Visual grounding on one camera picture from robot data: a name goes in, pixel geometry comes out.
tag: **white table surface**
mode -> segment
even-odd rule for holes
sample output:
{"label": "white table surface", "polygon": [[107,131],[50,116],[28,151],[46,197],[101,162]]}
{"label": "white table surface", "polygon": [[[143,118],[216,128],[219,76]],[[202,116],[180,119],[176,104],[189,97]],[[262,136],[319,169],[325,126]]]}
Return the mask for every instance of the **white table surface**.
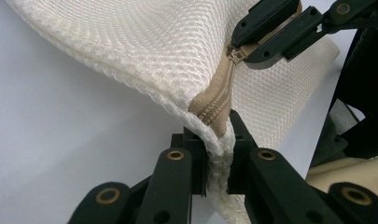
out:
{"label": "white table surface", "polygon": [[[304,1],[324,12],[333,1]],[[278,148],[305,176],[354,32]],[[181,124],[54,48],[0,1],[0,223],[66,223],[95,186],[151,175]],[[193,197],[192,223],[223,223]]]}

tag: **mesh bag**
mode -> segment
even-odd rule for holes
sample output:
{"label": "mesh bag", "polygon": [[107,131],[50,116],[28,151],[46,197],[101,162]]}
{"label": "mesh bag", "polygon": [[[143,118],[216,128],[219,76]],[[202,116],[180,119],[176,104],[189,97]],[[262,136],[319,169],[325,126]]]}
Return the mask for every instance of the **mesh bag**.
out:
{"label": "mesh bag", "polygon": [[[76,60],[138,89],[205,142],[208,195],[229,223],[248,223],[243,196],[226,193],[234,134],[189,112],[206,92],[236,23],[255,0],[7,0],[36,31]],[[327,38],[287,63],[236,67],[232,107],[261,147],[277,148],[338,49]]]}

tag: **metal rivet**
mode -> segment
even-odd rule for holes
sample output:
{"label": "metal rivet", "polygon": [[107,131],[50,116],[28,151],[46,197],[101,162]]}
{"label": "metal rivet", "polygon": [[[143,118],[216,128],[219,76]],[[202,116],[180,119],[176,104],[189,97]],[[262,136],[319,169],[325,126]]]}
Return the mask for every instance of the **metal rivet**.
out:
{"label": "metal rivet", "polygon": [[370,205],[372,203],[371,197],[360,189],[343,187],[341,192],[343,196],[352,203],[357,203],[360,205]]}
{"label": "metal rivet", "polygon": [[[105,194],[109,192],[113,193],[113,197],[111,197],[110,199],[104,199]],[[115,189],[115,188],[103,189],[101,190],[101,192],[99,192],[96,195],[95,201],[99,204],[110,204],[110,203],[115,202],[119,198],[119,195],[120,195],[120,192],[118,189]]]}
{"label": "metal rivet", "polygon": [[180,161],[183,159],[183,157],[185,157],[185,154],[181,151],[171,151],[167,154],[167,156],[169,160],[172,160],[172,161]]}
{"label": "metal rivet", "polygon": [[345,15],[349,12],[350,6],[346,3],[339,4],[337,6],[337,13],[340,15]]}
{"label": "metal rivet", "polygon": [[259,157],[266,161],[273,161],[276,158],[275,154],[268,150],[262,150],[259,152]]}

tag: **beige zipper tape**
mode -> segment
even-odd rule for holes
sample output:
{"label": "beige zipper tape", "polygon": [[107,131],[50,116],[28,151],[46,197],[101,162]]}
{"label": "beige zipper tape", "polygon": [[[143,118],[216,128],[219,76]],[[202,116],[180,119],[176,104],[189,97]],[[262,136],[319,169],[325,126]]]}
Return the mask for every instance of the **beige zipper tape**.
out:
{"label": "beige zipper tape", "polygon": [[231,110],[232,82],[236,65],[300,15],[301,9],[300,3],[297,13],[264,36],[258,43],[241,46],[238,50],[233,49],[231,45],[225,48],[209,87],[195,96],[189,105],[189,112],[196,115],[205,125],[210,126],[218,138],[222,137],[227,129],[226,124]]}

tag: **zipper pull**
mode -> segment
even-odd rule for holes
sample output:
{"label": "zipper pull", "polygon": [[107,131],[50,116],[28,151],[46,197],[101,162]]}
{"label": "zipper pull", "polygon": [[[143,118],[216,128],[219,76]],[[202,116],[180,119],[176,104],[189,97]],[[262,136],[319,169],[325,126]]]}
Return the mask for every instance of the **zipper pull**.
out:
{"label": "zipper pull", "polygon": [[231,60],[235,65],[243,61],[247,58],[251,53],[255,51],[259,47],[259,44],[248,44],[243,45],[238,49],[235,49],[232,44],[230,44],[227,48],[227,57]]}

